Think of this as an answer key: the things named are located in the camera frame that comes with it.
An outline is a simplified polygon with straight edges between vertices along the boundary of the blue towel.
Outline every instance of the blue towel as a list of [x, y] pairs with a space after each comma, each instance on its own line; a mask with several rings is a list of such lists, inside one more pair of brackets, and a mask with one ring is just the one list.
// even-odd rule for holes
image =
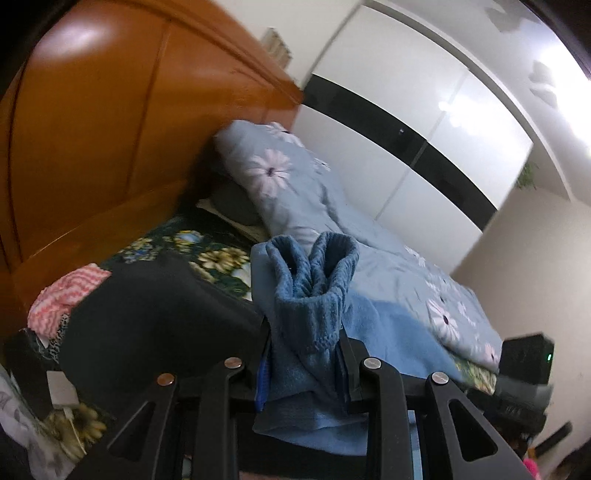
[[366, 417], [347, 415], [335, 389], [341, 325], [370, 355], [403, 374], [458, 375], [449, 353], [402, 306], [349, 290], [358, 258], [356, 240], [333, 232], [319, 236], [309, 258], [290, 236], [253, 247], [252, 299], [271, 325], [271, 381], [256, 432], [330, 453], [365, 455]]

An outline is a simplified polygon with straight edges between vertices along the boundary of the white wardrobe door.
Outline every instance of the white wardrobe door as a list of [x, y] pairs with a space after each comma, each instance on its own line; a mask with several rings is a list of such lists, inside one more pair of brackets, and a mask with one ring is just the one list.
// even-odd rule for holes
[[351, 205], [371, 217], [379, 213], [410, 170], [363, 135], [304, 105], [292, 131], [334, 169]]
[[326, 51], [314, 74], [341, 85], [424, 137], [467, 68], [416, 30], [361, 7]]
[[501, 101], [469, 74], [430, 144], [500, 208], [530, 154], [532, 141]]
[[409, 171], [378, 222], [451, 273], [482, 232], [429, 182]]

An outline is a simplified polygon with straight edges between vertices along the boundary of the gray cloth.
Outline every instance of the gray cloth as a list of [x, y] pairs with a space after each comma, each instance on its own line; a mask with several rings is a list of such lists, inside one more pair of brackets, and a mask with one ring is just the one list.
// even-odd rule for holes
[[233, 222], [247, 226], [262, 225], [256, 207], [238, 183], [232, 180], [222, 183], [214, 189], [210, 198], [217, 211]]

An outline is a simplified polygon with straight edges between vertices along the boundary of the blue comforter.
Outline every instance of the blue comforter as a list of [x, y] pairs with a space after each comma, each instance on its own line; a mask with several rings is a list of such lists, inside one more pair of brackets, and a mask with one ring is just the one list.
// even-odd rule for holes
[[404, 306], [439, 342], [498, 370], [502, 341], [472, 290], [348, 204], [330, 167], [276, 127], [235, 121], [216, 136], [230, 175], [249, 193], [272, 236], [291, 235], [310, 253], [325, 231], [359, 242], [352, 287]]

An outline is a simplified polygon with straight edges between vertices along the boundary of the pink towel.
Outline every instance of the pink towel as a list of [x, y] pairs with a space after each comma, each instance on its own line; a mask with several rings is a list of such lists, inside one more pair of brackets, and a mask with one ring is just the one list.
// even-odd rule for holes
[[523, 463], [530, 471], [531, 476], [534, 477], [534, 480], [542, 480], [542, 476], [540, 475], [540, 470], [538, 469], [537, 463], [535, 463], [532, 459], [529, 458], [523, 460]]
[[61, 316], [70, 313], [84, 297], [96, 289], [111, 272], [91, 263], [64, 275], [39, 294], [28, 315], [28, 327], [37, 335], [55, 338]]

